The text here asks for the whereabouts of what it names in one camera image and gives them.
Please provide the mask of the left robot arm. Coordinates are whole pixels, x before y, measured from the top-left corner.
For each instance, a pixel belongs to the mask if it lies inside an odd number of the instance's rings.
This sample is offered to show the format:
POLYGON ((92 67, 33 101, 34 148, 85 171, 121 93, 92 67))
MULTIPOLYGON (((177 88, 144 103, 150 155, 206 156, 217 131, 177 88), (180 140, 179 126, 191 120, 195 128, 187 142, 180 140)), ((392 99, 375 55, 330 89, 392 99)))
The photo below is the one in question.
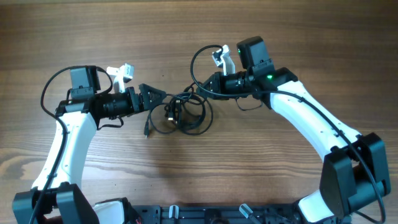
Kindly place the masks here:
POLYGON ((81 178, 91 140, 102 129, 100 120, 122 119, 153 110, 166 92, 146 84, 113 93, 101 91, 94 65, 72 66, 72 88, 55 112, 57 130, 45 165, 32 188, 17 193, 12 210, 18 223, 142 223, 126 198, 90 205, 81 191, 81 178))

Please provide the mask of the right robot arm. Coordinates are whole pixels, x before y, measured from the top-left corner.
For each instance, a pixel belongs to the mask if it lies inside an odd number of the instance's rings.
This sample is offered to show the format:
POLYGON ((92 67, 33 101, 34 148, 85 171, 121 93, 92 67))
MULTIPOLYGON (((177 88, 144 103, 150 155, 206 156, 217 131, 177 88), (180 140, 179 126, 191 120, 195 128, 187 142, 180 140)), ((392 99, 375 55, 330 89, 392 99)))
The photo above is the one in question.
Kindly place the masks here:
POLYGON ((319 188, 297 202, 303 222, 342 220, 373 202, 385 222, 383 197, 390 194, 391 182, 383 140, 342 123, 288 68, 275 68, 261 37, 242 40, 236 47, 243 70, 236 70, 227 45, 213 45, 219 71, 197 83, 197 93, 214 100, 252 96, 289 121, 313 146, 323 167, 319 188))

